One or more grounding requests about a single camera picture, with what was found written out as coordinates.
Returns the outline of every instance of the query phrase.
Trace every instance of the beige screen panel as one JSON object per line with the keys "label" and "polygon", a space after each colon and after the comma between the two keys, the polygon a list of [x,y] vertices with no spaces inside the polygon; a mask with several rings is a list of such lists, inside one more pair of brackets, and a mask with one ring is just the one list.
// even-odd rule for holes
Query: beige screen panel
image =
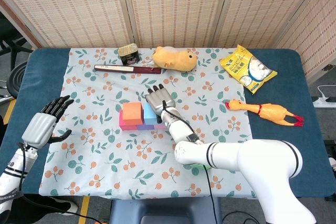
{"label": "beige screen panel", "polygon": [[336,0],[309,0],[298,10],[277,47],[296,50],[308,78],[335,57],[335,41]]}
{"label": "beige screen panel", "polygon": [[13,0],[50,47],[130,42],[119,0]]}
{"label": "beige screen panel", "polygon": [[303,0],[226,0],[216,47],[267,48]]}
{"label": "beige screen panel", "polygon": [[140,47],[206,47],[223,0],[132,0]]}

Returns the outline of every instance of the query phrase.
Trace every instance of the rubber chicken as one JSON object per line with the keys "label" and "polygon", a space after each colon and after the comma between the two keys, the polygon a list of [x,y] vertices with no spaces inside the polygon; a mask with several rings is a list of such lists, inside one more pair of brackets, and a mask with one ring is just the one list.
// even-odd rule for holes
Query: rubber chicken
{"label": "rubber chicken", "polygon": [[[248,110],[257,113],[261,118],[270,120],[280,125],[303,126],[305,120],[302,116],[294,115],[289,111],[287,111],[286,108],[271,103],[258,105],[258,104],[246,104],[237,100],[231,100],[230,102],[226,102],[225,106],[229,110]],[[286,115],[293,116],[298,121],[296,123],[289,123],[285,121]]]}
{"label": "rubber chicken", "polygon": [[160,68],[187,72],[196,66],[197,56],[190,50],[178,51],[173,47],[157,47],[153,53],[153,60]]}

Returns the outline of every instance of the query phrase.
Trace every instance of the metal can lid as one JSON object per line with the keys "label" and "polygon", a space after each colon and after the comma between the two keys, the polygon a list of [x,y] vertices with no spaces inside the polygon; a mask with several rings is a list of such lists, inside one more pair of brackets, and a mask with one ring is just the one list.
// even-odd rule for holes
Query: metal can lid
{"label": "metal can lid", "polygon": [[119,47],[118,54],[120,57],[132,54],[138,50],[138,46],[135,43]]}

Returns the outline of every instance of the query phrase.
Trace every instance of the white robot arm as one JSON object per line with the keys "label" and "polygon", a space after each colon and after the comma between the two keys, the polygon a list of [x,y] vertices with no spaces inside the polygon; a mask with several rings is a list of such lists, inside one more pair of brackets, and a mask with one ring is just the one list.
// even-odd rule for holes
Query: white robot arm
{"label": "white robot arm", "polygon": [[20,188],[22,171],[24,171],[23,181],[37,159],[37,150],[47,143],[63,141],[71,134],[71,130],[67,130],[62,136],[51,137],[55,125],[64,114],[65,109],[74,102],[68,100],[69,97],[67,95],[53,100],[40,113],[34,115],[22,136],[24,143],[19,143],[20,148],[1,174],[0,224],[6,223],[13,200],[22,196]]}
{"label": "white robot arm", "polygon": [[161,84],[153,89],[148,90],[146,99],[177,143],[175,158],[179,163],[240,171],[256,192],[268,224],[316,224],[289,186],[289,179],[302,168],[302,156],[294,145],[278,140],[203,144],[174,108],[166,89]]}

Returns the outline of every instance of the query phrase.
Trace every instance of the snack bag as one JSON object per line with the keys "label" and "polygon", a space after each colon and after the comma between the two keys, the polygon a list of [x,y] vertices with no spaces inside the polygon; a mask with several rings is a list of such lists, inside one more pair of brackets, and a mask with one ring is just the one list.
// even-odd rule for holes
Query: snack bag
{"label": "snack bag", "polygon": [[238,45],[236,51],[220,61],[222,67],[254,94],[278,73],[267,68],[247,49]]}

